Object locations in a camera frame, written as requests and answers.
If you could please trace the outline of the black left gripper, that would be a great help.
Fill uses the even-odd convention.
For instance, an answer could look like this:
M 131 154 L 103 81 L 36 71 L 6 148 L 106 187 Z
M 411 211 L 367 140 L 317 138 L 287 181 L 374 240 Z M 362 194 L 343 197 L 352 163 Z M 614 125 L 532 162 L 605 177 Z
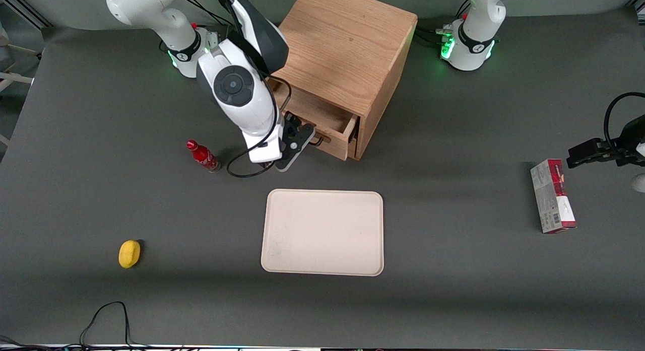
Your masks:
M 603 121 L 603 133 L 609 149 L 609 160 L 615 161 L 618 167 L 627 164 L 644 167 L 643 137 L 644 137 L 644 117 L 640 116 L 628 122 L 619 137 L 610 138 L 610 118 L 606 116 Z M 568 150 L 567 167 L 576 168 L 581 165 L 598 163 L 605 161 L 604 140 L 593 138 L 576 145 Z

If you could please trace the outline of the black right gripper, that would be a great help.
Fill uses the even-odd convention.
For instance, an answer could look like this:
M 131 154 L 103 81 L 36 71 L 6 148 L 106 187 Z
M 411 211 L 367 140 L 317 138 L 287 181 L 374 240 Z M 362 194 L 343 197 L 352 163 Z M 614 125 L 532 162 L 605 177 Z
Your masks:
M 284 131 L 282 142 L 284 149 L 280 160 L 276 160 L 275 167 L 279 172 L 286 172 L 297 160 L 304 148 L 315 137 L 315 126 L 302 121 L 292 112 L 284 114 Z

